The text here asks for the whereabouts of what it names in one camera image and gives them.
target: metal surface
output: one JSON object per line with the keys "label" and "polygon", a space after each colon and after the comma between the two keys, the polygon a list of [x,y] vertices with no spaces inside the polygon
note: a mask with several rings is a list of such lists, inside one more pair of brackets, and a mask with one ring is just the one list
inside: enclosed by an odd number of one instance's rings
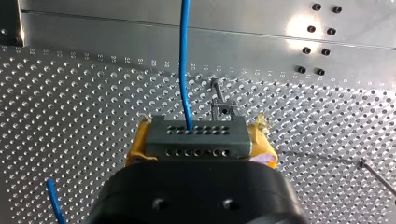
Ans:
{"label": "metal surface", "polygon": [[[99,20],[178,25],[180,2],[21,0],[21,9],[96,17]],[[314,3],[322,5],[320,11],[312,9]],[[332,12],[335,6],[342,7],[342,11]],[[228,0],[226,4],[221,0],[199,0],[191,1],[190,27],[395,48],[395,9],[395,3],[390,0]],[[52,21],[43,21],[43,24],[51,25]],[[316,27],[314,33],[307,32],[309,25]],[[336,34],[328,35],[329,28],[335,29]]]}
{"label": "metal surface", "polygon": [[376,170],[374,170],[366,161],[361,161],[361,168],[366,168],[381,184],[384,185],[387,190],[390,191],[394,196],[396,196],[396,189],[386,180],[382,175],[380,175]]}
{"label": "metal surface", "polygon": [[[155,64],[157,69],[177,71],[176,27],[36,14],[23,14],[22,20],[29,46],[57,46],[71,49],[69,56],[82,59],[103,60],[106,55],[117,63]],[[253,81],[265,77],[267,81],[325,82],[346,88],[396,87],[396,77],[389,75],[396,66],[395,50],[202,29],[190,29],[189,38],[192,75],[204,70],[228,78],[254,74],[249,76]],[[307,46],[312,49],[309,55],[302,53]],[[331,54],[323,55],[323,49]],[[305,74],[296,72],[297,66],[305,67]],[[325,71],[324,76],[315,74],[318,68]]]}
{"label": "metal surface", "polygon": [[251,142],[242,116],[232,120],[196,120],[192,131],[184,120],[154,116],[146,138],[146,153],[159,160],[235,160],[248,158]]}
{"label": "metal surface", "polygon": [[[101,186],[123,166],[138,116],[184,118],[177,76],[164,72],[164,61],[145,66],[138,58],[80,59],[28,48],[2,48],[0,57],[0,194],[8,198],[0,204],[9,208],[8,223],[55,223],[47,177],[56,181],[68,222],[82,223]],[[396,185],[394,91],[194,68],[188,78],[193,117],[210,119],[213,76],[221,78],[224,98],[240,105],[239,114],[253,121],[263,112],[273,125],[268,138],[279,170],[312,223],[387,222],[391,194],[356,165],[367,158]]]}

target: mounting hole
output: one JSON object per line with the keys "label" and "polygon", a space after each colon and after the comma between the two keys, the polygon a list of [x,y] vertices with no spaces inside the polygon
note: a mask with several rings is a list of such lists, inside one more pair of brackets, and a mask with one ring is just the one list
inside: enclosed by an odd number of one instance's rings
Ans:
{"label": "mounting hole", "polygon": [[303,48],[303,53],[304,54],[310,54],[311,53],[311,48],[309,48],[309,47]]}
{"label": "mounting hole", "polygon": [[175,155],[176,156],[181,156],[181,150],[180,149],[176,150]]}
{"label": "mounting hole", "polygon": [[194,156],[198,157],[202,155],[202,151],[201,150],[194,150]]}
{"label": "mounting hole", "polygon": [[188,150],[184,151],[184,155],[191,156],[192,155],[192,151],[188,149]]}
{"label": "mounting hole", "polygon": [[166,156],[173,156],[173,151],[171,149],[166,149]]}
{"label": "mounting hole", "polygon": [[334,28],[329,28],[329,29],[327,30],[327,34],[328,34],[328,35],[335,35],[336,32],[337,32],[337,31],[336,31]]}
{"label": "mounting hole", "polygon": [[234,202],[232,199],[226,199],[223,201],[224,209],[235,211],[239,209],[239,204]]}
{"label": "mounting hole", "polygon": [[342,10],[343,10],[343,9],[342,9],[341,7],[333,7],[333,8],[332,8],[332,12],[333,12],[333,13],[337,13],[337,14],[340,13]]}
{"label": "mounting hole", "polygon": [[329,56],[330,53],[331,53],[331,51],[330,51],[329,49],[323,49],[323,50],[321,51],[321,54],[323,54],[324,56]]}
{"label": "mounting hole", "polygon": [[229,150],[224,150],[224,151],[222,151],[221,154],[223,155],[223,157],[228,157],[228,156],[230,156],[230,151]]}
{"label": "mounting hole", "polygon": [[315,26],[308,26],[308,27],[306,28],[306,30],[307,30],[309,33],[314,33],[314,32],[317,30],[317,28],[316,28]]}
{"label": "mounting hole", "polygon": [[220,155],[220,150],[217,150],[217,149],[214,150],[214,151],[213,151],[213,155],[214,155],[214,156],[219,156],[219,155]]}
{"label": "mounting hole", "polygon": [[154,201],[152,203],[152,208],[157,211],[162,211],[167,206],[168,206],[168,203],[164,199],[161,199],[161,198],[154,199]]}
{"label": "mounting hole", "polygon": [[321,10],[321,4],[315,3],[315,4],[312,6],[312,9],[313,9],[314,11],[320,11],[320,10]]}

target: perforated panel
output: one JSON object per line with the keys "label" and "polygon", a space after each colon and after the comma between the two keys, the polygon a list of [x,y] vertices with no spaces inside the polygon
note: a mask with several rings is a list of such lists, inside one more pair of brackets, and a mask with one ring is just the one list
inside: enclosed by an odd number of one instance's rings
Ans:
{"label": "perforated panel", "polygon": [[[7,49],[0,54],[0,158],[14,223],[55,223],[45,188],[58,187],[68,223],[81,223],[105,181],[124,163],[139,115],[183,119],[176,74]],[[210,78],[189,76],[191,111],[210,119]],[[395,92],[220,77],[224,96],[268,135],[312,223],[385,223],[393,200],[357,161],[396,184]]]}

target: blue cable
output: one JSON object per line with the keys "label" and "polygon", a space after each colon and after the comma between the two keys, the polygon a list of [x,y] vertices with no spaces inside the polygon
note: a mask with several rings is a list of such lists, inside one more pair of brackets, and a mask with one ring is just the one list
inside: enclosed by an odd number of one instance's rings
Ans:
{"label": "blue cable", "polygon": [[62,214],[61,206],[59,205],[58,195],[56,194],[55,184],[52,179],[47,180],[47,190],[49,192],[50,203],[52,204],[53,213],[59,224],[66,224],[64,215]]}
{"label": "blue cable", "polygon": [[188,45],[188,26],[190,14],[190,0],[182,0],[181,17],[180,17],[180,46],[178,54],[178,79],[180,84],[181,102],[186,116],[187,129],[192,129],[192,116],[189,105],[189,95],[186,84],[186,63],[187,63],[187,45]]}

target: black screw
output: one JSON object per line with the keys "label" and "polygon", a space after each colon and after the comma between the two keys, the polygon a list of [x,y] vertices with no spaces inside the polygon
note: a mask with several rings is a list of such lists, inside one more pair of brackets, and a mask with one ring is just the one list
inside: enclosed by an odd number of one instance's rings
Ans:
{"label": "black screw", "polygon": [[342,9],[341,7],[333,7],[333,8],[332,8],[332,12],[333,12],[333,13],[337,13],[337,14],[340,13],[342,10],[343,10],[343,9]]}
{"label": "black screw", "polygon": [[316,74],[318,74],[320,76],[324,76],[325,73],[326,72],[323,69],[321,69],[321,68],[318,68],[317,71],[316,71]]}
{"label": "black screw", "polygon": [[296,70],[297,70],[297,72],[299,72],[301,74],[304,74],[306,72],[306,68],[304,68],[302,66],[298,66]]}
{"label": "black screw", "polygon": [[315,3],[315,4],[312,6],[312,9],[315,10],[315,11],[319,11],[319,10],[321,9],[321,4]]}
{"label": "black screw", "polygon": [[311,53],[311,48],[309,48],[309,47],[303,48],[303,53],[304,54],[310,54]]}
{"label": "black screw", "polygon": [[325,56],[329,56],[329,55],[330,55],[330,52],[331,52],[331,51],[330,51],[329,49],[323,49],[321,53],[322,53],[323,55],[325,55]]}
{"label": "black screw", "polygon": [[336,32],[337,32],[337,31],[336,31],[334,28],[329,28],[329,29],[327,30],[327,34],[328,34],[328,35],[335,35]]}
{"label": "black screw", "polygon": [[307,30],[309,33],[314,33],[317,30],[317,28],[315,28],[315,26],[308,26]]}

